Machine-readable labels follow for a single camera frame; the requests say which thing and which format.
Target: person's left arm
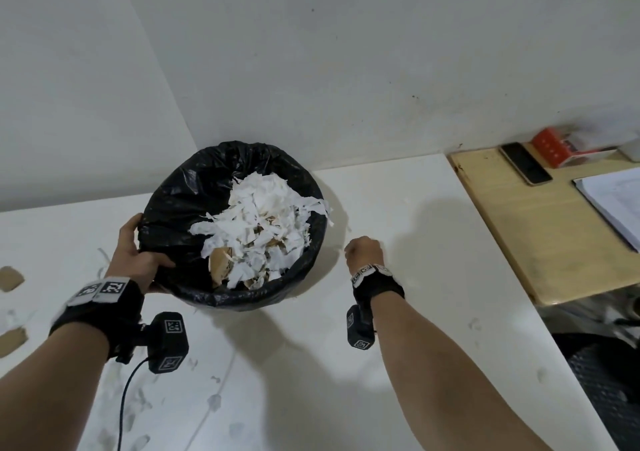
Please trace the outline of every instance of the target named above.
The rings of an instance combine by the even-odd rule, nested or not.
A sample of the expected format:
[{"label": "person's left arm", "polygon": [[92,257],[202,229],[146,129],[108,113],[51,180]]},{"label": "person's left arm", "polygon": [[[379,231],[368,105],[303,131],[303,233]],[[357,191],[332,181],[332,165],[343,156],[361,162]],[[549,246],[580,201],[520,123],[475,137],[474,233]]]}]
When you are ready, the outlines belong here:
[{"label": "person's left arm", "polygon": [[[158,266],[174,264],[165,254],[138,253],[134,231],[140,218],[120,229],[106,276],[130,277],[145,294]],[[109,341],[94,326],[73,322],[55,330],[0,379],[0,449],[75,450],[108,355]]]}]

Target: black trash bag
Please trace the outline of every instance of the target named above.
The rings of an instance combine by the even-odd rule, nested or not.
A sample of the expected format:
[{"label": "black trash bag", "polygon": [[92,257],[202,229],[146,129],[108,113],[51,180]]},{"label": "black trash bag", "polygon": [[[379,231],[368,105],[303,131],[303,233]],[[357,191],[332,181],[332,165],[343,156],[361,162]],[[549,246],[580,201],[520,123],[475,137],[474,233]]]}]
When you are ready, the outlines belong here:
[{"label": "black trash bag", "polygon": [[189,228],[228,208],[232,180],[257,171],[276,173],[303,197],[323,198],[311,174],[283,150],[268,144],[224,142],[204,148],[185,161],[151,196],[140,223],[141,251],[167,254],[175,269],[160,267],[156,282],[179,298],[206,306],[248,311],[284,299],[302,281],[316,262],[324,239],[327,219],[312,212],[308,223],[311,245],[281,277],[260,289],[242,290],[224,284],[212,287],[209,261],[200,257],[206,235],[192,235]]}]

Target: white tabletop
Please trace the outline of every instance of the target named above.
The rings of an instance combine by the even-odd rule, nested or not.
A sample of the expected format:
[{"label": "white tabletop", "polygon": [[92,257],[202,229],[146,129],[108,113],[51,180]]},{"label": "white tabletop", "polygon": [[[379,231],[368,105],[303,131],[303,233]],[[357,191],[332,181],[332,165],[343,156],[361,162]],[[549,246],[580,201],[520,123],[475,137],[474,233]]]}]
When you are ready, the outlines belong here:
[{"label": "white tabletop", "polygon": [[[549,446],[616,449],[444,156],[315,175],[335,226],[299,296],[217,314],[169,295],[147,297],[144,321],[180,311],[191,349],[172,374],[138,371],[124,451],[136,440],[140,451],[146,436],[148,450],[419,450],[379,346],[361,351],[346,340],[353,299],[341,249],[361,235],[383,242],[407,300],[460,344]],[[99,249],[111,255],[118,228],[148,198],[0,213],[0,265],[26,277],[0,293],[0,308],[15,310],[29,335],[0,359],[0,375],[45,339],[69,295],[104,270]],[[80,449],[112,449],[122,388],[143,355],[128,366],[107,364]]]}]

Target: shredded white paper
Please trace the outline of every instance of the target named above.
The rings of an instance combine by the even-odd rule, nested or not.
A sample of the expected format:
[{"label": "shredded white paper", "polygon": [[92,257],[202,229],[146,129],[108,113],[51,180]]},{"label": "shredded white paper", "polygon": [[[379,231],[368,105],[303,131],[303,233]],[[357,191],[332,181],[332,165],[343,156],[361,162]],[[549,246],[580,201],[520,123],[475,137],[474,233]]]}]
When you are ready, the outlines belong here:
[{"label": "shredded white paper", "polygon": [[250,289],[258,289],[265,281],[281,277],[309,246],[311,212],[328,219],[329,205],[300,196],[275,173],[255,172],[234,180],[228,209],[217,215],[207,213],[208,220],[195,223],[189,232],[211,235],[204,241],[203,258],[217,247],[231,248],[228,288],[247,281]]}]

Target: black phone screen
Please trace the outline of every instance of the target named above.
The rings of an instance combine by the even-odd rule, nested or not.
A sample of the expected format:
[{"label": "black phone screen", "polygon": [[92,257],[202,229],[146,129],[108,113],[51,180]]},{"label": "black phone screen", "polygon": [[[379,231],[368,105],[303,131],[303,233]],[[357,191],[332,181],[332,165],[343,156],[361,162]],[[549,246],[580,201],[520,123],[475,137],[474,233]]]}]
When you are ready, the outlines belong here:
[{"label": "black phone screen", "polygon": [[540,185],[553,180],[547,170],[519,142],[503,144],[500,150],[530,184]]}]

